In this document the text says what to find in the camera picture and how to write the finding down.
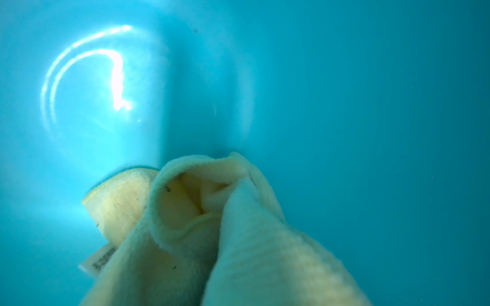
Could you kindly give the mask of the yellow cleaning cloth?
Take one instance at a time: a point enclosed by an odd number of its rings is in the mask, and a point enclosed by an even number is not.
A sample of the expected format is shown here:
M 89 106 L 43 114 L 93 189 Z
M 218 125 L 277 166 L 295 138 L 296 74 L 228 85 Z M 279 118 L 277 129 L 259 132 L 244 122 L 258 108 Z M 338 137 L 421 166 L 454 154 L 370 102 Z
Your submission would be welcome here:
M 331 252 L 289 225 L 242 155 L 132 168 L 82 200 L 107 245 L 82 305 L 369 305 Z

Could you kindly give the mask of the light blue bucket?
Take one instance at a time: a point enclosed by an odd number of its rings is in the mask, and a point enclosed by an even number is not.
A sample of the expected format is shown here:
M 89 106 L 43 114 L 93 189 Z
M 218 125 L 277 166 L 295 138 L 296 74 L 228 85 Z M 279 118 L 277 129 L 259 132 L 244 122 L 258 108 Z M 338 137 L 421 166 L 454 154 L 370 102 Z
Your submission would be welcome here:
M 2 1 L 1 304 L 80 302 L 104 178 L 231 152 L 373 304 L 489 304 L 488 1 Z

